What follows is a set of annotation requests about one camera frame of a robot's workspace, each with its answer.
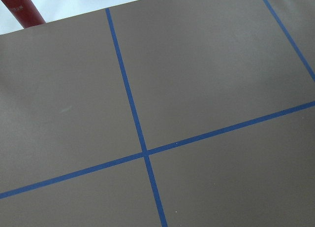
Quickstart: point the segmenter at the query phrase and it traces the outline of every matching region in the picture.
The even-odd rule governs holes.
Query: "red tube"
[[[2,2],[23,28],[45,23],[31,0],[2,0]]]

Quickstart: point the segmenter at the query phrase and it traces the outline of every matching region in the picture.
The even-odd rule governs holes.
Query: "blue tape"
[[[134,155],[131,155],[131,156],[127,156],[127,157],[123,157],[123,158],[120,158],[120,159],[117,159],[117,160],[114,160],[114,161],[110,161],[110,162],[106,162],[106,163],[103,163],[103,164],[98,164],[98,165],[95,165],[95,166],[92,166],[92,167],[89,167],[89,168],[81,169],[81,170],[75,171],[73,173],[65,174],[65,175],[62,175],[62,176],[59,176],[59,177],[56,177],[56,178],[52,178],[52,179],[41,181],[41,182],[38,182],[38,183],[35,183],[35,184],[27,185],[27,186],[24,186],[24,187],[21,187],[21,188],[18,188],[18,189],[13,189],[13,190],[1,193],[0,194],[0,199],[6,198],[6,197],[9,197],[9,196],[13,196],[13,195],[16,195],[16,194],[21,194],[21,193],[24,193],[24,192],[27,192],[27,191],[31,191],[31,190],[34,190],[34,189],[38,189],[38,188],[41,188],[41,187],[45,187],[45,186],[48,186],[48,185],[51,185],[51,184],[59,183],[59,182],[64,181],[64,180],[72,179],[72,178],[75,178],[75,177],[78,177],[78,176],[81,176],[81,175],[85,175],[85,174],[92,173],[92,172],[95,172],[95,171],[98,171],[98,170],[101,170],[101,169],[109,168],[109,167],[112,167],[112,166],[115,166],[115,165],[118,165],[118,164],[122,164],[122,163],[126,163],[126,162],[129,162],[129,161],[133,161],[135,159],[142,158],[142,157],[143,157],[142,153],[137,153],[137,154],[134,154]]]
[[[217,136],[219,134],[223,134],[223,133],[226,133],[226,132],[231,132],[233,130],[238,130],[238,129],[241,129],[241,128],[244,128],[244,127],[247,127],[247,126],[258,124],[258,123],[261,123],[261,122],[264,122],[264,121],[267,121],[267,120],[274,119],[276,117],[280,117],[280,116],[283,116],[283,115],[291,114],[293,112],[304,110],[304,109],[307,109],[307,108],[310,108],[310,107],[313,107],[313,106],[315,106],[315,101],[312,101],[312,102],[309,102],[309,103],[306,103],[306,104],[303,104],[303,105],[299,105],[299,106],[296,106],[296,107],[292,107],[292,108],[289,108],[289,109],[286,109],[286,110],[282,110],[282,111],[279,111],[279,112],[276,112],[276,113],[273,113],[273,114],[270,114],[270,115],[265,115],[265,116],[262,116],[262,117],[259,117],[259,118],[256,118],[256,119],[248,120],[248,121],[236,124],[236,125],[224,127],[222,129],[219,129],[219,130],[214,130],[212,132],[207,132],[207,133],[195,136],[195,137],[191,137],[191,138],[187,138],[187,139],[184,139],[184,140],[181,140],[181,141],[173,142],[173,143],[161,146],[161,147],[157,147],[157,148],[149,150],[148,154],[152,155],[152,154],[159,153],[159,152],[162,152],[162,151],[166,151],[166,150],[169,150],[169,149],[172,149],[172,148],[175,148],[175,147],[183,146],[183,145],[186,145],[186,144],[189,144],[189,143],[192,143],[192,142],[197,142],[197,141],[200,141],[202,139],[206,139],[206,138],[209,138],[209,137]]]
[[[276,14],[276,12],[274,11],[273,7],[271,6],[271,4],[269,3],[268,0],[263,0],[265,5],[267,6],[267,8],[269,9],[270,13],[274,16],[274,18],[276,19],[276,21],[278,22],[280,28],[282,29],[282,31],[284,32],[285,36],[287,37],[287,39],[289,40],[289,42],[291,43],[292,47],[294,48],[295,52],[297,53],[297,55],[300,57],[301,61],[303,62],[305,68],[307,69],[307,71],[309,72],[310,76],[312,77],[312,79],[315,81],[315,73],[313,71],[313,69],[311,68],[311,66],[309,65],[309,63],[307,62],[307,60],[305,59],[305,57],[303,56],[302,52],[300,51],[300,49],[298,48],[298,46],[296,45],[296,43],[294,42],[293,38],[291,37],[289,31],[286,29],[286,27],[284,26],[284,24],[282,23],[281,19],[278,17],[278,15]]]
[[[189,144],[189,143],[197,142],[197,141],[200,141],[202,139],[206,139],[206,138],[213,137],[213,136],[216,136],[216,135],[219,135],[219,134],[223,134],[223,133],[230,132],[230,131],[237,130],[237,129],[241,129],[241,128],[244,128],[244,127],[247,127],[247,126],[250,126],[250,125],[254,125],[254,124],[257,124],[257,123],[260,123],[260,122],[271,120],[271,119],[274,119],[274,118],[277,118],[277,117],[280,117],[280,116],[283,116],[283,115],[287,115],[287,114],[291,114],[291,113],[294,113],[294,112],[297,112],[297,111],[300,111],[300,110],[308,109],[308,108],[311,108],[313,106],[315,106],[315,101],[312,101],[312,102],[309,102],[309,103],[306,103],[306,104],[302,104],[302,105],[299,105],[299,106],[296,106],[296,107],[292,107],[292,108],[289,108],[289,109],[286,109],[286,110],[282,110],[282,111],[279,111],[279,112],[276,112],[276,113],[273,113],[273,114],[270,114],[270,115],[265,115],[265,116],[262,116],[262,117],[259,117],[259,118],[253,119],[253,120],[248,120],[248,121],[236,124],[236,125],[228,126],[228,127],[225,127],[225,128],[219,129],[219,130],[215,130],[215,131],[212,131],[212,132],[204,133],[204,134],[201,134],[201,135],[198,135],[198,136],[195,136],[195,137],[187,138],[187,139],[184,139],[184,140],[181,140],[181,141],[178,141],[178,142],[173,142],[173,143],[161,146],[161,147],[157,147],[157,148],[148,150],[147,153],[148,153],[148,155],[156,154],[156,153],[163,152],[163,151],[166,151],[166,150],[169,150],[169,149],[172,149],[172,148],[176,148],[176,147],[179,147],[179,146],[183,146],[183,145],[186,145],[186,144]],[[59,177],[56,177],[56,178],[48,179],[48,180],[45,180],[45,181],[42,181],[42,182],[38,182],[38,183],[35,183],[35,184],[27,185],[27,186],[24,186],[24,187],[21,187],[21,188],[18,188],[18,189],[10,190],[10,191],[1,193],[0,194],[0,199],[6,198],[6,197],[9,197],[9,196],[13,196],[13,195],[16,195],[16,194],[24,193],[24,192],[27,192],[27,191],[30,191],[30,190],[38,189],[38,188],[41,188],[41,187],[44,187],[44,186],[48,186],[48,185],[51,185],[51,184],[54,184],[54,183],[58,183],[58,182],[61,182],[61,181],[64,181],[64,180],[72,179],[72,178],[75,178],[75,177],[78,177],[78,176],[81,176],[81,175],[92,173],[92,172],[95,172],[95,171],[98,171],[98,170],[102,170],[102,169],[105,169],[105,168],[108,168],[108,167],[112,167],[112,166],[115,166],[115,165],[119,165],[119,164],[123,164],[123,163],[126,163],[126,162],[130,162],[130,161],[136,160],[138,158],[142,158],[142,157],[144,157],[144,159],[145,159],[145,163],[146,163],[146,167],[148,169],[150,182],[152,182],[154,184],[153,185],[153,187],[154,187],[153,188],[153,192],[155,194],[158,190],[157,190],[157,186],[156,186],[156,183],[155,183],[154,176],[152,175],[153,171],[152,171],[152,166],[151,166],[150,160],[148,159],[148,155],[144,156],[142,152],[141,153],[137,153],[137,154],[130,155],[130,156],[127,156],[127,157],[123,157],[123,158],[120,158],[120,159],[117,159],[117,160],[114,160],[114,161],[110,161],[110,162],[106,162],[106,163],[103,163],[103,164],[95,165],[95,166],[92,166],[92,167],[89,167],[89,168],[86,168],[86,169],[81,169],[79,171],[76,171],[76,172],[73,172],[73,173],[69,173],[69,174],[65,174],[65,175],[62,175],[62,176],[59,176]]]
[[[146,143],[145,143],[145,140],[144,140],[144,136],[143,136],[143,133],[142,133],[142,129],[141,129],[138,113],[137,113],[137,110],[136,110],[136,106],[134,104],[134,100],[133,100],[133,97],[132,97],[131,88],[130,88],[130,85],[129,85],[129,82],[128,82],[128,77],[127,77],[127,73],[126,73],[123,57],[122,57],[122,54],[120,52],[117,36],[116,36],[116,33],[115,33],[114,23],[113,23],[112,16],[110,14],[109,8],[106,8],[106,15],[107,15],[107,20],[108,20],[108,24],[109,24],[109,29],[110,29],[110,32],[111,32],[111,35],[112,35],[112,38],[113,38],[113,42],[114,42],[114,46],[115,46],[115,50],[116,50],[116,55],[117,55],[118,62],[119,62],[119,67],[120,67],[120,70],[121,70],[121,73],[122,73],[125,89],[126,89],[126,92],[127,92],[127,97],[128,97],[128,100],[129,100],[129,104],[130,104],[130,108],[131,108],[134,124],[136,126],[136,130],[137,130],[137,133],[138,133],[138,138],[139,138],[141,150],[142,150],[142,153],[144,154],[144,161],[145,161],[147,172],[148,172],[148,175],[149,175],[150,184],[151,184],[151,188],[152,188],[152,191],[153,191],[154,199],[156,201],[158,215],[159,215],[159,218],[160,218],[162,226],[163,227],[167,227],[167,221],[166,221],[166,218],[165,218],[162,202],[161,202],[161,199],[160,199],[160,196],[159,196],[159,193],[158,193],[158,187],[157,187],[156,179],[154,177],[152,165],[151,165],[151,162],[150,162],[150,159],[149,159],[149,156],[148,156],[147,146],[146,146]]]

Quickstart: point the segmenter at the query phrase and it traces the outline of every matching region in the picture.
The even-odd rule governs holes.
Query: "gray-brown panel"
[[[262,0],[140,0],[110,10],[149,149],[315,98]]]
[[[315,108],[150,157],[168,225],[315,226]]]
[[[0,192],[141,151],[105,10],[0,44]]]
[[[0,209],[10,227],[160,226],[143,159],[2,199]]]

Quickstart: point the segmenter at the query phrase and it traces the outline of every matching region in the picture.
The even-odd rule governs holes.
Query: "blue painter's tape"
[[[305,59],[305,57],[303,56],[302,52],[300,51],[300,49],[298,48],[298,46],[296,45],[296,43],[294,42],[293,38],[291,37],[289,31],[286,29],[286,27],[284,26],[284,24],[282,23],[281,19],[279,18],[279,16],[276,14],[275,10],[273,9],[273,7],[271,6],[271,4],[269,3],[268,0],[263,0],[265,5],[267,6],[267,8],[269,9],[270,13],[274,16],[274,18],[276,19],[276,21],[278,22],[280,28],[282,29],[282,31],[284,32],[285,36],[287,37],[287,39],[289,40],[289,42],[291,43],[292,47],[294,48],[295,52],[297,53],[297,55],[300,57],[301,61],[303,62],[305,68],[307,69],[307,71],[309,72],[310,76],[312,77],[312,79],[315,81],[315,73],[313,71],[313,69],[311,68],[311,66],[309,65],[309,63],[307,62],[307,60]]]
[[[253,120],[248,120],[248,121],[236,124],[236,125],[228,126],[228,127],[225,127],[225,128],[219,129],[219,130],[215,130],[215,131],[212,131],[212,132],[204,133],[204,134],[201,134],[201,135],[198,135],[198,136],[195,136],[195,137],[187,138],[187,139],[184,139],[184,140],[181,140],[181,141],[178,141],[178,142],[173,142],[173,143],[161,146],[161,147],[157,147],[157,148],[148,150],[148,155],[156,154],[156,153],[163,152],[163,151],[166,151],[166,150],[169,150],[169,149],[172,149],[172,148],[176,148],[176,147],[179,147],[179,146],[183,146],[183,145],[186,145],[186,144],[189,144],[189,143],[197,142],[197,141],[200,141],[202,139],[213,137],[213,136],[216,136],[216,135],[219,135],[219,134],[223,134],[223,133],[230,132],[230,131],[233,131],[233,130],[241,129],[241,128],[244,128],[244,127],[247,127],[247,126],[250,126],[250,125],[254,125],[254,124],[257,124],[257,123],[261,123],[261,122],[264,122],[264,121],[267,121],[267,120],[271,120],[271,119],[274,119],[274,118],[277,118],[277,117],[280,117],[280,116],[283,116],[283,115],[287,115],[287,114],[291,114],[291,113],[294,113],[294,112],[297,112],[297,111],[300,111],[300,110],[308,109],[308,108],[311,108],[313,106],[315,106],[315,101],[312,101],[312,102],[309,102],[309,103],[306,103],[306,104],[302,104],[302,105],[299,105],[299,106],[296,106],[296,107],[292,107],[292,108],[289,108],[289,109],[286,109],[286,110],[282,110],[282,111],[279,111],[279,112],[276,112],[276,113],[273,113],[273,114],[270,114],[270,115],[265,115],[265,116],[262,116],[262,117],[259,117],[259,118],[253,119]],[[6,198],[6,197],[9,197],[9,196],[13,196],[13,195],[17,195],[17,194],[20,194],[20,193],[24,193],[24,192],[27,192],[27,191],[31,191],[31,190],[34,190],[34,189],[38,189],[38,188],[41,188],[41,187],[45,187],[45,186],[48,186],[48,185],[51,185],[51,184],[55,184],[55,183],[58,183],[58,182],[61,182],[61,181],[67,180],[67,179],[72,179],[72,178],[75,178],[75,177],[78,177],[78,176],[81,176],[81,175],[84,175],[84,174],[92,173],[92,172],[95,172],[95,171],[98,171],[98,170],[102,170],[102,169],[105,169],[105,168],[108,168],[108,167],[112,167],[112,166],[115,166],[115,165],[123,164],[123,163],[129,162],[129,161],[133,161],[133,160],[136,160],[136,159],[142,158],[142,157],[144,157],[144,159],[145,159],[145,163],[146,163],[146,167],[147,167],[147,170],[148,170],[150,182],[153,183],[153,192],[155,194],[155,193],[158,193],[158,190],[157,190],[155,178],[154,178],[154,175],[153,175],[151,162],[148,159],[148,155],[144,156],[142,152],[141,153],[137,153],[137,154],[134,154],[134,155],[131,155],[131,156],[127,156],[127,157],[123,157],[123,158],[120,158],[120,159],[117,159],[117,160],[114,160],[114,161],[106,162],[106,163],[99,164],[99,165],[96,165],[96,166],[92,166],[92,167],[89,167],[89,168],[86,168],[86,169],[81,169],[79,171],[76,171],[76,172],[73,172],[73,173],[69,173],[69,174],[65,174],[65,175],[62,175],[62,176],[59,176],[59,177],[56,177],[56,178],[48,179],[48,180],[45,180],[45,181],[42,181],[42,182],[38,182],[38,183],[35,183],[35,184],[27,185],[27,186],[24,186],[24,187],[21,187],[21,188],[18,188],[18,189],[10,190],[10,191],[1,193],[0,194],[0,199]],[[160,209],[160,207],[162,207],[162,205],[159,204],[160,199],[157,198],[156,202],[157,202],[157,206],[159,206],[158,207],[158,212],[160,213],[162,211],[162,209]]]
[[[159,218],[160,218],[162,226],[163,227],[167,227],[167,221],[166,221],[166,218],[165,218],[162,202],[161,202],[161,199],[160,199],[160,196],[159,196],[159,193],[158,193],[158,187],[157,187],[156,179],[154,177],[152,165],[151,165],[151,162],[150,162],[150,159],[149,159],[149,156],[148,156],[147,146],[146,146],[146,143],[145,143],[145,140],[144,140],[144,136],[143,136],[143,133],[142,133],[142,129],[141,129],[138,113],[137,113],[137,110],[136,110],[136,106],[134,104],[134,100],[133,100],[133,97],[132,97],[131,88],[130,88],[130,85],[129,85],[129,82],[128,82],[128,77],[127,77],[127,73],[126,73],[123,57],[122,57],[122,54],[120,52],[117,36],[116,36],[116,33],[115,33],[114,23],[113,23],[112,16],[110,14],[109,8],[106,9],[106,15],[107,15],[107,20],[108,20],[108,24],[109,24],[109,29],[110,29],[110,32],[111,32],[111,35],[112,35],[112,38],[113,38],[113,42],[114,42],[114,46],[115,46],[115,50],[116,50],[116,55],[117,55],[118,62],[119,62],[119,67],[120,67],[120,70],[121,70],[121,73],[122,73],[122,77],[123,77],[123,81],[124,81],[127,97],[128,97],[128,100],[129,100],[129,104],[130,104],[130,108],[131,108],[134,124],[136,126],[136,130],[137,130],[137,134],[138,134],[141,150],[142,150],[142,153],[144,154],[144,161],[145,161],[147,172],[148,172],[148,175],[149,175],[150,184],[151,184],[151,188],[152,188],[152,191],[153,191],[154,199],[156,201],[158,215],[159,215]]]
[[[92,166],[92,167],[89,167],[89,168],[81,169],[81,170],[75,171],[73,173],[65,174],[65,175],[62,175],[62,176],[59,176],[59,177],[56,177],[56,178],[48,179],[48,180],[41,181],[41,182],[38,182],[38,183],[35,183],[35,184],[27,185],[27,186],[24,186],[24,187],[21,187],[21,188],[18,188],[18,189],[10,190],[10,191],[1,193],[0,194],[0,199],[6,198],[6,197],[9,197],[9,196],[13,196],[13,195],[16,195],[16,194],[21,194],[21,193],[24,193],[24,192],[27,192],[27,191],[31,191],[31,190],[34,190],[34,189],[38,189],[38,188],[41,188],[41,187],[45,187],[45,186],[48,186],[48,185],[51,185],[51,184],[59,183],[61,181],[72,179],[72,178],[75,178],[75,177],[78,177],[78,176],[81,176],[81,175],[85,175],[85,174],[88,174],[88,173],[92,173],[92,172],[95,172],[95,171],[98,171],[98,170],[101,170],[101,169],[109,168],[111,166],[115,166],[115,165],[118,165],[118,164],[122,164],[122,163],[126,163],[126,162],[129,162],[129,161],[133,161],[135,159],[142,158],[142,157],[143,157],[142,153],[137,153],[137,154],[134,154],[134,155],[131,155],[131,156],[127,156],[127,157],[123,157],[123,158],[120,158],[120,159],[117,159],[117,160],[114,160],[114,161],[110,161],[110,162],[106,162],[106,163],[103,163],[103,164],[98,164],[98,165],[95,165],[95,166]]]
[[[299,105],[299,106],[296,106],[296,107],[292,107],[292,108],[289,108],[289,109],[286,109],[286,110],[282,110],[282,111],[279,111],[279,112],[276,112],[276,113],[273,113],[273,114],[270,114],[270,115],[265,115],[265,116],[262,116],[262,117],[259,117],[259,118],[256,118],[256,119],[248,120],[248,121],[236,124],[236,125],[228,126],[228,127],[225,127],[225,128],[219,129],[219,130],[214,130],[212,132],[204,133],[204,134],[201,134],[201,135],[198,135],[198,136],[195,136],[195,137],[191,137],[191,138],[187,138],[187,139],[184,139],[184,140],[181,140],[181,141],[173,142],[173,143],[161,146],[161,147],[157,147],[157,148],[151,149],[151,150],[148,151],[148,153],[149,153],[149,155],[152,155],[152,154],[159,153],[159,152],[162,152],[162,151],[166,151],[166,150],[169,150],[169,149],[172,149],[172,148],[175,148],[175,147],[183,146],[183,145],[186,145],[186,144],[189,144],[189,143],[192,143],[192,142],[197,142],[197,141],[200,141],[202,139],[206,139],[206,138],[209,138],[209,137],[217,136],[219,134],[223,134],[223,133],[230,132],[230,131],[233,131],[233,130],[238,130],[240,128],[244,128],[244,127],[247,127],[247,126],[258,124],[258,123],[261,123],[261,122],[264,122],[264,121],[267,121],[267,120],[274,119],[276,117],[280,117],[280,116],[283,116],[283,115],[291,114],[293,112],[304,110],[304,109],[307,109],[307,108],[310,108],[310,107],[313,107],[313,106],[315,106],[315,101],[312,101],[312,102],[309,102],[309,103],[306,103],[306,104],[302,104],[302,105]]]

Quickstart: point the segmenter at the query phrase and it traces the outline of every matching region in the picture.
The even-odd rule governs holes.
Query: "white background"
[[[135,0],[32,0],[46,22],[123,4]],[[0,34],[23,29],[0,1]]]

